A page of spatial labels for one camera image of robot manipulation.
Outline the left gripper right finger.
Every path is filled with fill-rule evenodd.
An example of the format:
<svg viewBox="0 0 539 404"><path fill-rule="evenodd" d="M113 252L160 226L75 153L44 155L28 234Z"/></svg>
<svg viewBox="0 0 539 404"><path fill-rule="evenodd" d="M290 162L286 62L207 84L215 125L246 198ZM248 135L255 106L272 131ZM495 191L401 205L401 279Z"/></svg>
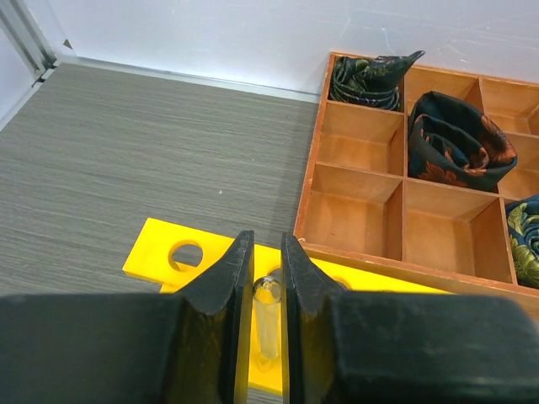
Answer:
<svg viewBox="0 0 539 404"><path fill-rule="evenodd" d="M344 289L290 233L280 244L282 372L285 403L347 403L340 378L330 298Z"/></svg>

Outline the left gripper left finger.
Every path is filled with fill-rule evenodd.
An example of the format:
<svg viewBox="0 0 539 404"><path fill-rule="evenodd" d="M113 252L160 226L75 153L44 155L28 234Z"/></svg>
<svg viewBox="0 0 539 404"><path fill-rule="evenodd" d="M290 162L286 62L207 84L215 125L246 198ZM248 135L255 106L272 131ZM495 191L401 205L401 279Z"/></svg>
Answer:
<svg viewBox="0 0 539 404"><path fill-rule="evenodd" d="M168 374L169 403L244 403L248 395L254 232L176 295L181 303Z"/></svg>

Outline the clear test tube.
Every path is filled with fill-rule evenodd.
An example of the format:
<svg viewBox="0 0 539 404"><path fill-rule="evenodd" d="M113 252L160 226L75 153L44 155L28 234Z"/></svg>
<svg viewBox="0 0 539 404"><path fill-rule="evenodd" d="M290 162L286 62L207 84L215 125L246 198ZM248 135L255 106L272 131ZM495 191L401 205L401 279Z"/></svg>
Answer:
<svg viewBox="0 0 539 404"><path fill-rule="evenodd" d="M276 359L280 354L280 282L276 277L265 275L253 285L259 351L266 360Z"/></svg>

